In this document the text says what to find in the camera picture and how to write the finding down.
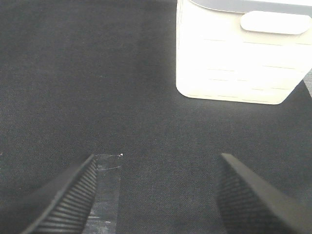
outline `transparent tape piece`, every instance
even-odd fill
[[[116,232],[122,154],[96,155],[97,192],[83,234]]]

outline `dark gray fabric surface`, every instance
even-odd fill
[[[312,100],[190,99],[175,88],[176,2],[20,0],[0,12],[0,205],[85,152],[124,153],[117,233],[224,233],[214,158],[235,155],[312,206]]]

